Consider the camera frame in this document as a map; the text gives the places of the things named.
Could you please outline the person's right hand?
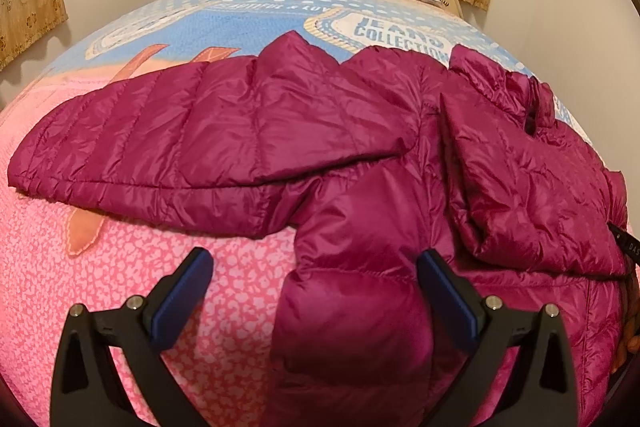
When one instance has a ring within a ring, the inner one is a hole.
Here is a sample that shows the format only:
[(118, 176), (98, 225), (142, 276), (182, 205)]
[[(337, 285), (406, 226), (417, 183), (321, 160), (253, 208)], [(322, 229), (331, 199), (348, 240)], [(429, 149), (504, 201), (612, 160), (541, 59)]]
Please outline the person's right hand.
[(639, 282), (637, 271), (632, 272), (626, 280), (624, 310), (625, 321), (612, 363), (612, 374), (623, 366), (628, 357), (639, 353)]

